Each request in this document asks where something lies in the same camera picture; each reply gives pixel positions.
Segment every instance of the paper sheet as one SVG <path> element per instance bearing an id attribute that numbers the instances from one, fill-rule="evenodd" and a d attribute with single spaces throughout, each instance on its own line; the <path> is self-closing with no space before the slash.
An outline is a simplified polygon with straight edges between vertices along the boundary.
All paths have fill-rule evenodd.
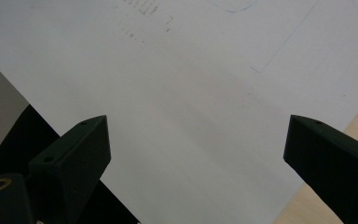
<path id="1" fill-rule="evenodd" d="M 358 111 L 358 3 L 0 0 L 0 71 L 60 134 L 106 114 L 143 223 L 271 223 L 290 114 Z"/>

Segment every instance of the white paper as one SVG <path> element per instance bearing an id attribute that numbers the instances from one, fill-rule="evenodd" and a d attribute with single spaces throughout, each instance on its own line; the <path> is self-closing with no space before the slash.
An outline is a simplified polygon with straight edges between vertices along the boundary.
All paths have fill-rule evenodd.
<path id="1" fill-rule="evenodd" d="M 0 0 L 0 71 L 60 134 L 107 115 L 103 182 L 143 223 L 271 223 L 290 114 L 358 111 L 358 3 Z"/>

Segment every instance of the black plastic part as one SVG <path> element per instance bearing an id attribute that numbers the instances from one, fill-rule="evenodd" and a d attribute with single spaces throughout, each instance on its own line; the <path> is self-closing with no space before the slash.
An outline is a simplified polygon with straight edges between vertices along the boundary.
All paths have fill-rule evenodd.
<path id="1" fill-rule="evenodd" d="M 76 224 L 138 224 L 138 219 L 100 181 Z"/>
<path id="2" fill-rule="evenodd" d="M 41 214 L 46 214 L 46 212 L 43 211 L 43 209 L 46 207 L 48 209 L 57 209 L 57 207 L 54 206 L 55 203 L 53 206 L 46 206 L 47 204 L 45 204 L 43 201 L 44 198 L 41 197 L 40 192 L 40 187 L 44 187 L 45 181 L 41 180 L 39 183 L 37 183 L 37 178 L 30 177 L 28 163 L 59 138 L 60 137 L 48 125 L 48 123 L 43 120 L 43 118 L 32 108 L 31 105 L 29 105 L 22 112 L 0 146 L 0 175 L 7 176 L 7 173 L 18 173 L 16 175 L 25 176 L 25 184 L 27 189 L 27 194 L 24 194 L 23 185 L 20 188 L 16 188 L 16 190 L 9 193 L 9 197 L 0 197 L 0 204 L 16 205 L 17 203 L 21 203 L 26 207 L 31 207 L 31 214 L 29 214 L 30 210 L 28 209 L 23 210 L 27 212 L 22 214 L 29 214 L 28 218 L 33 220 L 32 223 L 36 223 L 37 220 L 43 219 Z M 51 202 L 57 202 L 58 200 L 61 199 L 51 198 Z M 68 204 L 68 206 L 72 206 L 74 203 L 76 203 L 76 201 Z M 28 223 L 26 221 L 29 221 L 29 219 L 26 219 L 24 222 L 8 221 L 7 218 L 18 214 L 18 209 L 20 208 L 20 206 L 12 206 L 9 208 L 9 211 L 6 211 L 3 215 L 0 213 L 0 215 L 2 215 L 0 217 L 0 224 Z M 89 200 L 86 204 L 84 204 L 84 209 L 79 211 L 79 213 L 80 212 L 81 215 L 77 223 L 139 223 L 139 221 L 132 215 L 132 213 L 100 180 L 97 182 L 94 191 L 89 196 Z M 55 222 L 47 221 L 44 223 L 55 224 Z"/>
<path id="3" fill-rule="evenodd" d="M 110 162 L 106 116 L 78 123 L 30 161 L 47 223 L 76 223 Z"/>
<path id="4" fill-rule="evenodd" d="M 24 178 L 20 174 L 0 175 L 0 223 L 35 224 Z"/>
<path id="5" fill-rule="evenodd" d="M 292 116 L 283 158 L 344 223 L 358 223 L 358 141 Z"/>
<path id="6" fill-rule="evenodd" d="M 0 175 L 27 176 L 28 161 L 60 136 L 28 105 L 0 145 Z"/>

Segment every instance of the wooden table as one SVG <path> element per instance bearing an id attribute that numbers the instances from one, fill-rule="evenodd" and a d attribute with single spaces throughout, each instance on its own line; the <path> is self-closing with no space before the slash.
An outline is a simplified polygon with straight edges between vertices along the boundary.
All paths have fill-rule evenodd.
<path id="1" fill-rule="evenodd" d="M 358 140 L 358 114 L 345 130 L 345 134 Z M 342 221 L 316 195 L 310 186 L 304 184 L 275 219 L 274 223 L 336 224 L 342 223 Z"/>

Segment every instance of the wooden surface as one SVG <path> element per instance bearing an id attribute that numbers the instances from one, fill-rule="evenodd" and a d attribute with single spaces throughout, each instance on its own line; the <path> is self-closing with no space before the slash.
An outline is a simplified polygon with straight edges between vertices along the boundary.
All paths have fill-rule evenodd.
<path id="1" fill-rule="evenodd" d="M 358 140 L 358 114 L 345 130 L 345 134 Z M 342 223 L 342 221 L 307 184 L 304 184 L 275 219 L 274 223 L 336 224 Z"/>

